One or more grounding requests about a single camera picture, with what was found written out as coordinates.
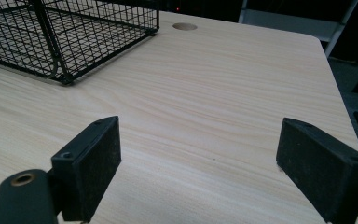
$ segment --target table surface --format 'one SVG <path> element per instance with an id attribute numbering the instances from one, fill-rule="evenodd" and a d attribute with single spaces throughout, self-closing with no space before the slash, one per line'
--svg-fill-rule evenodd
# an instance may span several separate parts
<path id="1" fill-rule="evenodd" d="M 161 12 L 156 36 L 73 86 L 0 68 L 0 182 L 114 115 L 123 162 L 91 223 L 323 223 L 276 165 L 282 119 L 358 150 L 318 39 Z"/>

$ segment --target wire mesh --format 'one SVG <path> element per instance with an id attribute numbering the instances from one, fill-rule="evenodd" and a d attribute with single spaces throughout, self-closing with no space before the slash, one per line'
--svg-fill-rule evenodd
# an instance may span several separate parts
<path id="1" fill-rule="evenodd" d="M 0 0 L 0 64 L 70 82 L 157 30 L 157 1 Z"/>

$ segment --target metal grid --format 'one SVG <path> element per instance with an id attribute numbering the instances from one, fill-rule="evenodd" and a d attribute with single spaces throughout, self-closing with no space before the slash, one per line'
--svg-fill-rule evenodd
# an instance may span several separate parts
<path id="1" fill-rule="evenodd" d="M 0 64 L 67 83 L 157 30 L 156 1 L 0 0 Z"/>

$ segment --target black mechanical part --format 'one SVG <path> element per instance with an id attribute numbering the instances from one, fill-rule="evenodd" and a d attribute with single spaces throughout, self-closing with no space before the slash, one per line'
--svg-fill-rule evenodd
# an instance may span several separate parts
<path id="1" fill-rule="evenodd" d="M 324 221 L 356 221 L 357 151 L 308 123 L 284 119 L 277 163 L 304 193 Z"/>
<path id="2" fill-rule="evenodd" d="M 97 120 L 51 158 L 45 173 L 28 170 L 0 186 L 0 224 L 90 222 L 121 163 L 118 117 Z"/>

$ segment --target wood grain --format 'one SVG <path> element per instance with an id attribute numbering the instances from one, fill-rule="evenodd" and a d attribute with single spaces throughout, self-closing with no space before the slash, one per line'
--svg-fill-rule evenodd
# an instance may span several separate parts
<path id="1" fill-rule="evenodd" d="M 92 223 L 323 223 L 275 161 L 284 117 L 358 150 L 319 41 L 160 16 L 158 35 L 73 86 L 0 68 L 0 182 L 48 170 L 89 123 L 119 115 L 123 162 Z"/>

